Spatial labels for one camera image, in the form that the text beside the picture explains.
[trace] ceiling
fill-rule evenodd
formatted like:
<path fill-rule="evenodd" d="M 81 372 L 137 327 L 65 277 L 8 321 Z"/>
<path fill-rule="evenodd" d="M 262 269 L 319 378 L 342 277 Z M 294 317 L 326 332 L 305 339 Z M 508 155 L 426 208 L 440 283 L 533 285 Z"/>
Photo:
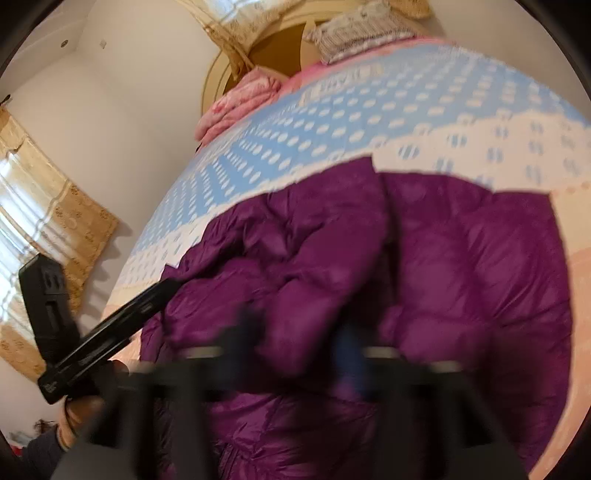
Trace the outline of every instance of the ceiling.
<path fill-rule="evenodd" d="M 0 79 L 0 100 L 36 73 L 71 53 L 96 0 L 64 0 L 25 40 Z"/>

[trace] purple down jacket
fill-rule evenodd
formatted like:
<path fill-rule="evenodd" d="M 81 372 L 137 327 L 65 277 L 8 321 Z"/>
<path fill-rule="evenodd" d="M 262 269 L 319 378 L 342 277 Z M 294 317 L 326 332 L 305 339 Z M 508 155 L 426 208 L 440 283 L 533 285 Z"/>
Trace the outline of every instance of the purple down jacket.
<path fill-rule="evenodd" d="M 222 479 L 366 478 L 375 409 L 319 373 L 343 316 L 412 361 L 460 362 L 527 469 L 564 407 L 569 287 L 545 195 L 378 174 L 361 158 L 234 206 L 163 276 L 187 282 L 144 328 L 141 359 L 210 343 L 251 300 L 265 313 L 259 380 L 297 378 L 211 406 Z"/>

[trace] hand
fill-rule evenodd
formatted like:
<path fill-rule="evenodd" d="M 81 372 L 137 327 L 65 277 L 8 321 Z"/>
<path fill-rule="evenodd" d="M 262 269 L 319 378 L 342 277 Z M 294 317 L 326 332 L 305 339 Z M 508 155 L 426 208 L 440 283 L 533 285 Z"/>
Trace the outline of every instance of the hand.
<path fill-rule="evenodd" d="M 124 363 L 118 360 L 112 362 L 116 372 L 129 372 Z M 94 395 L 64 401 L 64 408 L 57 422 L 57 440 L 63 450 L 69 450 L 74 445 L 77 432 L 87 420 L 101 410 L 104 404 L 105 401 L 101 397 Z"/>

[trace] person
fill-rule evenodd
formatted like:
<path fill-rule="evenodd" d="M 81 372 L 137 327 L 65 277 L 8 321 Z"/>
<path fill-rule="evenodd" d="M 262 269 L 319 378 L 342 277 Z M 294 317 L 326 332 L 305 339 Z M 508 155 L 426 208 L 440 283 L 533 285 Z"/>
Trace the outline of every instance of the person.
<path fill-rule="evenodd" d="M 115 371 L 128 372 L 127 367 L 113 360 Z M 74 445 L 82 426 L 104 405 L 102 398 L 88 396 L 65 399 L 54 427 L 30 441 L 21 455 L 25 476 L 31 480 L 49 480 L 63 455 Z"/>

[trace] beige curtain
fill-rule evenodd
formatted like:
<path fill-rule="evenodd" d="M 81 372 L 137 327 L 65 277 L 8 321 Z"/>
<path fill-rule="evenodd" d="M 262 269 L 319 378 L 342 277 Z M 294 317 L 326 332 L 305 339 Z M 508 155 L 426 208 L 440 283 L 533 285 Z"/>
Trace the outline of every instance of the beige curtain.
<path fill-rule="evenodd" d="M 234 79 L 253 68 L 248 53 L 259 35 L 302 0 L 177 0 L 230 60 Z"/>
<path fill-rule="evenodd" d="M 76 313 L 86 279 L 118 224 L 0 109 L 0 356 L 31 380 L 44 371 L 18 284 L 35 254 L 64 267 Z"/>

